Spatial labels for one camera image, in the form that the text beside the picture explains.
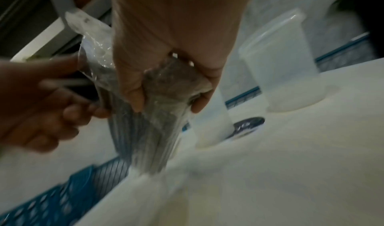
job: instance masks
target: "plastic cup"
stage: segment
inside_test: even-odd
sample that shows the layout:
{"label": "plastic cup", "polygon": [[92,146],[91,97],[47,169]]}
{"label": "plastic cup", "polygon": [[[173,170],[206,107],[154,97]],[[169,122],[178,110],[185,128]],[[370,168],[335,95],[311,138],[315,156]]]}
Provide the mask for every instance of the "plastic cup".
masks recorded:
{"label": "plastic cup", "polygon": [[208,105],[189,124],[197,136],[197,148],[224,141],[235,130],[220,90],[217,88]]}
{"label": "plastic cup", "polygon": [[256,31],[240,47],[269,110],[285,112],[317,103],[325,97],[319,71],[301,27],[305,15],[291,10]]}

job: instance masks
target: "hand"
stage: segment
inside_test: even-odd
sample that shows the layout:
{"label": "hand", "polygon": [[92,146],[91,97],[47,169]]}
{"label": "hand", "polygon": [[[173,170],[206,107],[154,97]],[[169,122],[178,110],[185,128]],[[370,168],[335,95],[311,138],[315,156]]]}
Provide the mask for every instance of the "hand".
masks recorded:
{"label": "hand", "polygon": [[[121,93],[144,107],[143,71],[170,53],[191,60],[214,88],[234,45],[248,0],[112,0],[113,56]],[[201,111],[214,90],[192,105]]]}
{"label": "hand", "polygon": [[0,61],[0,144],[48,152],[72,139],[78,126],[109,111],[59,88],[55,79],[77,70],[77,57],[13,63]]}

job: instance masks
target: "basket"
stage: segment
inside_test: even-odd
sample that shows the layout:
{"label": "basket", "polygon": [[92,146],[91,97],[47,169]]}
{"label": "basket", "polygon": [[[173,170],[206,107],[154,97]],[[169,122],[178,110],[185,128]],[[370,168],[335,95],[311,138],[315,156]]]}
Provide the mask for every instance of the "basket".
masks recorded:
{"label": "basket", "polygon": [[[319,58],[320,71],[329,71],[377,57],[363,36]],[[261,94],[255,87],[226,102],[231,109]],[[0,226],[71,226],[128,175],[129,164],[114,158],[100,166],[89,166],[34,199],[0,216]]]}

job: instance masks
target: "blue crate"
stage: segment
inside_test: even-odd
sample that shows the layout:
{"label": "blue crate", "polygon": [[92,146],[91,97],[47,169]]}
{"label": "blue crate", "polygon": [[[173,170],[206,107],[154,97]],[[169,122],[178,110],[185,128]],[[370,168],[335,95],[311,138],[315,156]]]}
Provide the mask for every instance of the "blue crate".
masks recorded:
{"label": "blue crate", "polygon": [[[364,36],[319,58],[324,72],[375,59],[369,37]],[[261,94],[255,87],[226,102],[231,109]],[[114,158],[73,174],[36,198],[0,216],[0,226],[71,226],[128,175],[129,164]]]}

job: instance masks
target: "clear plastic bag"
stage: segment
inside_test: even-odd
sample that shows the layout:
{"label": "clear plastic bag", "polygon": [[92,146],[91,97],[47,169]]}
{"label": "clear plastic bag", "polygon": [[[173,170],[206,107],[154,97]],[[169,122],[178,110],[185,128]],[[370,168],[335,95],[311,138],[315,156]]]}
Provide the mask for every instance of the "clear plastic bag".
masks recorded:
{"label": "clear plastic bag", "polygon": [[95,83],[102,104],[113,111],[108,122],[116,151],[140,172],[161,171],[188,119],[192,101],[211,90],[211,83],[191,65],[169,57],[144,73],[146,104],[142,113],[135,113],[119,93],[111,28],[81,10],[67,13],[66,19],[84,36],[80,70]]}

